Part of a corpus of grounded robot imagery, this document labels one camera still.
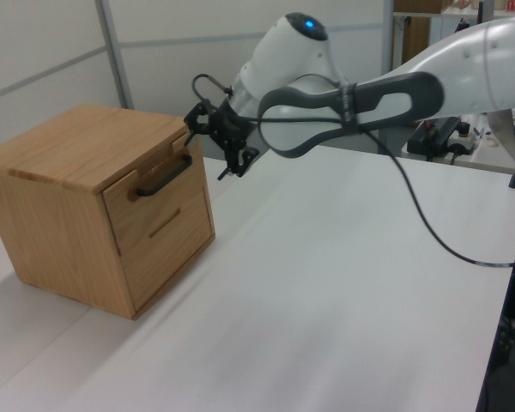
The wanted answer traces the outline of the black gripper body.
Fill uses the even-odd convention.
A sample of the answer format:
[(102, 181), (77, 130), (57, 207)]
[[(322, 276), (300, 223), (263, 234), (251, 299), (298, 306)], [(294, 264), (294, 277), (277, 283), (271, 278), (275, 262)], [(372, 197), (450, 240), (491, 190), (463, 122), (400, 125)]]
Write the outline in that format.
[(221, 105), (209, 116), (211, 138), (223, 151), (241, 150), (246, 146), (247, 122), (230, 105)]

